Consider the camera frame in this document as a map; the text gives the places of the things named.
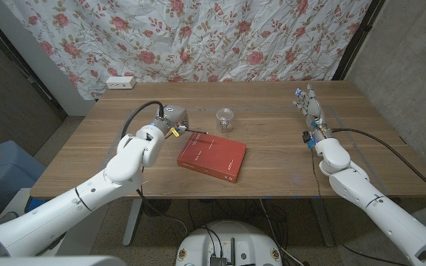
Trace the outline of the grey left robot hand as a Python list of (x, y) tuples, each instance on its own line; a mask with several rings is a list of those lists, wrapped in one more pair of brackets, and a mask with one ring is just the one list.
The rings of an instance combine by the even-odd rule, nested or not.
[(164, 134), (170, 132), (178, 137), (189, 128), (187, 110), (175, 105), (166, 105), (157, 110), (153, 124)]

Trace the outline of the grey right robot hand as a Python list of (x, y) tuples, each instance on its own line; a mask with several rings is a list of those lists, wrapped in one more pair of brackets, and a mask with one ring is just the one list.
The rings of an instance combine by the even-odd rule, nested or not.
[(308, 83), (307, 90), (297, 88), (295, 95), (297, 99), (293, 104), (304, 116), (308, 130), (314, 141), (317, 143), (321, 140), (333, 138), (332, 131), (326, 123), (324, 110), (317, 99), (312, 85)]

